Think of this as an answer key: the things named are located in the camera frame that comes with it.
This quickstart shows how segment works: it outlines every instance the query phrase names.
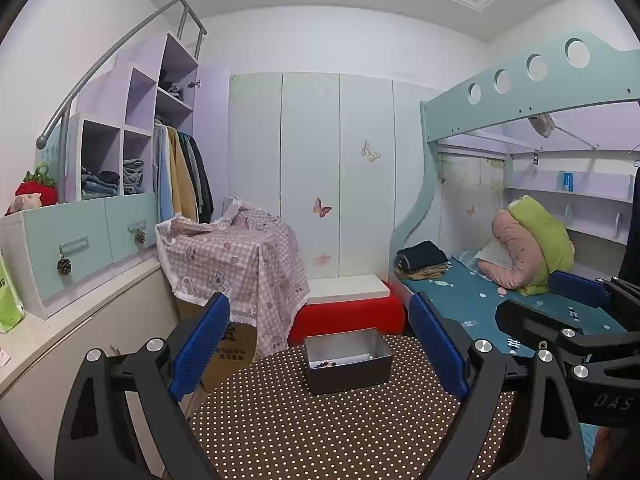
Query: mint green bed frame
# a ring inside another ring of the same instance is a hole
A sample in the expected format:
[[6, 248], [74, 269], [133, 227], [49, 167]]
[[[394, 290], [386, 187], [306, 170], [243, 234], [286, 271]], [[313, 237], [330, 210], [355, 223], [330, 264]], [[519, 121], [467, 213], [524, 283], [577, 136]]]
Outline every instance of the mint green bed frame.
[[[575, 68], [567, 49], [582, 41], [590, 51], [590, 63]], [[542, 56], [548, 68], [542, 81], [529, 76], [529, 60]], [[497, 91], [497, 74], [505, 70], [511, 87]], [[472, 104], [470, 88], [481, 88], [481, 99]], [[436, 142], [532, 115], [597, 104], [640, 100], [640, 50], [620, 52], [588, 32], [562, 34], [530, 48], [513, 59], [485, 70], [428, 102], [420, 103], [424, 177], [418, 199], [394, 230], [389, 247], [390, 277], [395, 277], [394, 259], [411, 232], [425, 217], [436, 189]]]

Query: metal handrail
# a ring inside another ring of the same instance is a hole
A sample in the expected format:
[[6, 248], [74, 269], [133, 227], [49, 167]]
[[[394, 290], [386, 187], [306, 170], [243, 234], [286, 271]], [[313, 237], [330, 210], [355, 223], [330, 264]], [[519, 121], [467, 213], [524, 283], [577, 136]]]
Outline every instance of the metal handrail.
[[68, 123], [68, 116], [70, 113], [71, 103], [73, 102], [74, 98], [80, 93], [84, 85], [86, 85], [89, 82], [89, 80], [92, 78], [92, 76], [94, 76], [94, 74], [98, 72], [100, 67], [104, 65], [104, 63], [111, 56], [113, 56], [113, 54], [115, 54], [121, 46], [127, 43], [127, 41], [129, 41], [140, 30], [142, 30], [142, 28], [146, 27], [150, 22], [152, 22], [154, 19], [160, 16], [160, 14], [164, 13], [167, 9], [173, 7], [177, 3], [183, 4], [184, 11], [182, 12], [180, 25], [178, 26], [178, 33], [176, 34], [176, 36], [178, 37], [179, 40], [182, 38], [182, 32], [184, 30], [184, 25], [187, 21], [187, 15], [191, 15], [191, 17], [193, 18], [193, 21], [196, 23], [196, 25], [198, 25], [198, 28], [200, 29], [200, 33], [198, 34], [198, 42], [196, 43], [196, 49], [194, 53], [195, 59], [198, 59], [198, 56], [200, 55], [200, 45], [202, 43], [202, 38], [207, 33], [207, 31], [186, 0], [172, 0], [161, 9], [158, 9], [148, 18], [146, 18], [145, 20], [137, 24], [134, 28], [132, 28], [127, 34], [125, 34], [120, 40], [118, 40], [116, 44], [114, 44], [109, 50], [107, 50], [107, 52], [105, 52], [102, 55], [102, 57], [95, 62], [95, 64], [86, 72], [86, 74], [84, 74], [80, 78], [80, 81], [76, 83], [76, 85], [73, 87], [71, 92], [69, 92], [69, 94], [65, 97], [65, 99], [62, 101], [62, 103], [58, 107], [58, 109], [55, 111], [52, 118], [50, 118], [41, 136], [39, 136], [38, 139], [36, 140], [36, 147], [39, 150], [44, 149], [44, 147], [47, 145], [47, 141], [49, 140], [49, 137], [53, 133], [53, 129], [56, 127], [56, 124], [58, 124], [58, 120], [62, 120], [60, 124], [60, 137], [63, 137], [62, 130], [66, 130], [66, 124]]

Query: drawer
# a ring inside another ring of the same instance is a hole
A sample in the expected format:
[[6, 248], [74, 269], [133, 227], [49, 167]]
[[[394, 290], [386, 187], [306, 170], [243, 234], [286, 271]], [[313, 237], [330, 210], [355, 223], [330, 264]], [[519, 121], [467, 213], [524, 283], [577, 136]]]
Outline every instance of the drawer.
[[[25, 211], [24, 231], [42, 301], [113, 263], [103, 198]], [[69, 276], [58, 273], [60, 246], [71, 260]]]
[[[33, 421], [24, 426], [25, 434], [16, 443], [30, 462], [39, 466], [43, 479], [53, 478], [60, 421], [86, 353], [91, 348], [101, 348], [107, 355], [135, 352], [148, 339], [167, 338], [177, 321], [171, 288], [162, 271], [156, 270], [58, 342], [12, 384], [9, 392], [19, 402], [27, 420]], [[137, 402], [130, 408], [148, 466], [160, 476], [162, 460], [146, 429], [142, 407]]]
[[[156, 243], [154, 225], [157, 206], [154, 193], [115, 196], [104, 201], [114, 262], [119, 262]], [[138, 229], [146, 234], [146, 241], [142, 245], [136, 244]]]

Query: brown table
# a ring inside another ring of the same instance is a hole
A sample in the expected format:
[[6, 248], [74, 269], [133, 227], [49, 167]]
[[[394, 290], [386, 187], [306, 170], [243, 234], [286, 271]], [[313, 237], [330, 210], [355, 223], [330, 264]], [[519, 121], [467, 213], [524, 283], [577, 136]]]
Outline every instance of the brown table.
[[[417, 339], [385, 336], [391, 380], [313, 396], [302, 347], [265, 357], [220, 384], [191, 427], [223, 478], [232, 480], [404, 480], [433, 455], [460, 404], [446, 394]], [[511, 394], [470, 478], [487, 472], [500, 446]]]

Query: round hole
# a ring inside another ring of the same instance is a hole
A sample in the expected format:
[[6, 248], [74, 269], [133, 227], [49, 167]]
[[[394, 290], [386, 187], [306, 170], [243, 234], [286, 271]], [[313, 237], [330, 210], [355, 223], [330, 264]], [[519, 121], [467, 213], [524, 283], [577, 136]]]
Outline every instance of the round hole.
[[498, 70], [494, 76], [494, 86], [499, 94], [506, 94], [511, 88], [511, 76], [506, 70]]
[[478, 101], [482, 97], [482, 91], [476, 83], [473, 83], [469, 86], [468, 94], [469, 102], [473, 105], [478, 104]]
[[546, 77], [548, 68], [540, 54], [531, 54], [529, 56], [529, 59], [527, 59], [527, 73], [533, 81], [542, 81]]
[[571, 66], [576, 68], [584, 68], [591, 61], [591, 53], [587, 46], [577, 38], [573, 38], [566, 42], [564, 53], [569, 60]]

